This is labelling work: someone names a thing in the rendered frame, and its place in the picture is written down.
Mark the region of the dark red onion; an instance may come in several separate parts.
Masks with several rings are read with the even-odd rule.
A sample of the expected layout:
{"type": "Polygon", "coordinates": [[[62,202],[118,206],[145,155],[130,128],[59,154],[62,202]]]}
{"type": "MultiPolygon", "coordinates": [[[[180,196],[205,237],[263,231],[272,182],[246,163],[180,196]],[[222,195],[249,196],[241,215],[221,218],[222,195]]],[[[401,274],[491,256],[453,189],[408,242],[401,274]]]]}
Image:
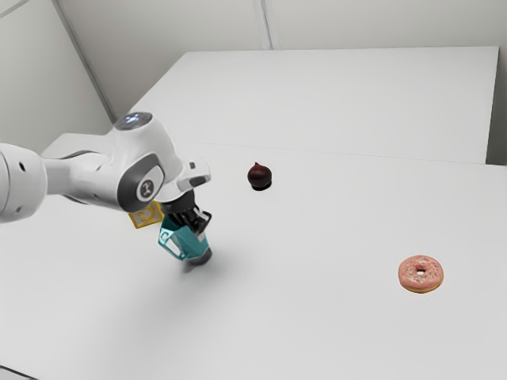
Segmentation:
{"type": "Polygon", "coordinates": [[[254,165],[247,173],[247,180],[254,190],[263,190],[268,188],[273,180],[273,175],[270,168],[254,162],[254,165]]]}

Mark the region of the yellow letter block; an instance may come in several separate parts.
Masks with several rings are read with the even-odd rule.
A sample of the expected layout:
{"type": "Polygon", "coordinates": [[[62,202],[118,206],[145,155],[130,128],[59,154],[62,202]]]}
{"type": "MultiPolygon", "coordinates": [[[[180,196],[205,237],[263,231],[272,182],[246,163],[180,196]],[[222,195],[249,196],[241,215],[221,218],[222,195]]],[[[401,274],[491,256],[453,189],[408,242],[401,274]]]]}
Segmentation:
{"type": "Polygon", "coordinates": [[[129,213],[128,216],[136,229],[160,223],[164,218],[160,204],[155,200],[152,200],[142,210],[129,213]]]}

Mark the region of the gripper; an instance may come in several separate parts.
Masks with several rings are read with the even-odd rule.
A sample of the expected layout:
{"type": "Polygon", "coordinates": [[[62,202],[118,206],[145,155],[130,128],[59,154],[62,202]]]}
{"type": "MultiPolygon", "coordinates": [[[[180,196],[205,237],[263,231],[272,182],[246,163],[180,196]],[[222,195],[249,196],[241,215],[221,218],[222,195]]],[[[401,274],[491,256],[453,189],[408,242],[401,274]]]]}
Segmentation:
{"type": "Polygon", "coordinates": [[[163,214],[177,227],[187,226],[196,235],[198,241],[206,237],[205,229],[211,221],[212,214],[202,211],[195,203],[195,193],[190,190],[170,202],[160,203],[163,214]]]}

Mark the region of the pink sprinkled donut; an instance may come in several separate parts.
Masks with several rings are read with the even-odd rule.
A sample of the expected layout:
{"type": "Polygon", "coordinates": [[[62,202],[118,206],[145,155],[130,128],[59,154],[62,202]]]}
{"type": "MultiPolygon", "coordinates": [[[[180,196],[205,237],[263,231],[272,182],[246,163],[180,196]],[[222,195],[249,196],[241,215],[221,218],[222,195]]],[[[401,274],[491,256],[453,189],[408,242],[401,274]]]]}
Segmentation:
{"type": "Polygon", "coordinates": [[[444,270],[440,262],[430,256],[411,256],[398,266],[398,281],[406,290],[424,294],[436,290],[444,282],[444,270]]]}

